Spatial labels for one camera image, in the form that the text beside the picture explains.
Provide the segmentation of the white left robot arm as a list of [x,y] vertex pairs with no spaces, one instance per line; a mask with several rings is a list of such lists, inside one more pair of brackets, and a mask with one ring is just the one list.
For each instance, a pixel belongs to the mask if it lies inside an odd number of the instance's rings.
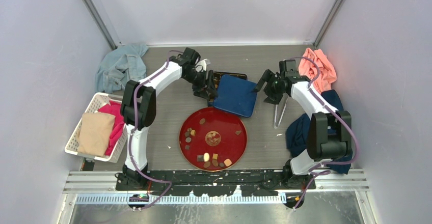
[[120,175],[137,190],[144,189],[150,180],[146,174],[146,149],[148,131],[156,117],[156,99],[165,88],[180,79],[192,85],[196,97],[210,100],[218,96],[213,71],[207,69],[207,60],[189,47],[167,58],[146,78],[130,80],[126,84],[120,113],[128,131],[128,156]]

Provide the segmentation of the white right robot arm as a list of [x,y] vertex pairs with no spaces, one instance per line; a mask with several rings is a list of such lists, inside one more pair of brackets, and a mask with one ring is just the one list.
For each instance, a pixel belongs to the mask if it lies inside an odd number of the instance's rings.
[[355,140],[351,129],[351,115],[331,106],[314,88],[313,79],[300,75],[296,59],[279,62],[279,72],[267,69],[262,74],[254,92],[264,91],[265,102],[278,106],[283,95],[297,101],[310,119],[305,150],[288,161],[288,171],[283,174],[284,185],[297,188],[302,175],[327,164],[339,164],[339,159],[351,155]]

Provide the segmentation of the metal tongs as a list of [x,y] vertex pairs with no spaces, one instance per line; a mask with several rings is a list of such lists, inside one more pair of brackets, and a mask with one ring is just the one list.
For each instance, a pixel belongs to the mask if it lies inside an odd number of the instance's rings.
[[285,101],[282,104],[274,105],[273,127],[275,129],[278,129],[281,122],[282,122],[284,113],[285,113],[287,105],[288,105],[288,100],[289,100],[289,96],[286,96]]

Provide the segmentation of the red round tray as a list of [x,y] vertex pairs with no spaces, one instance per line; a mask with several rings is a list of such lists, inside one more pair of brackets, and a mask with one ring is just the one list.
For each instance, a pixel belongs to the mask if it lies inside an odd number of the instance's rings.
[[[196,131],[195,136],[191,136],[192,130]],[[190,143],[185,141],[187,137],[192,139]],[[233,167],[244,155],[247,142],[247,130],[240,117],[214,107],[192,113],[179,131],[179,146],[184,158],[193,167],[207,172]],[[206,152],[210,155],[208,162],[203,160]],[[225,159],[230,159],[232,165],[226,167]]]

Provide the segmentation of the blue chocolate box with dividers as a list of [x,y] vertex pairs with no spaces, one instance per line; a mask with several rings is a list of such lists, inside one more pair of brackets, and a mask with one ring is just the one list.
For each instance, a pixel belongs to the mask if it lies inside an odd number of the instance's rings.
[[247,75],[241,73],[214,71],[213,80],[219,96],[211,98],[207,106],[234,111],[248,96],[251,97],[253,83],[247,78]]

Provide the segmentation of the blue box lid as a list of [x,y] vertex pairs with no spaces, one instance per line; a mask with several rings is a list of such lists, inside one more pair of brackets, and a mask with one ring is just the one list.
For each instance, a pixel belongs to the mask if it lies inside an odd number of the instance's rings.
[[212,106],[235,114],[237,116],[249,118],[252,116],[257,92],[254,91],[256,83],[244,80],[231,75],[223,75],[220,79],[217,93]]

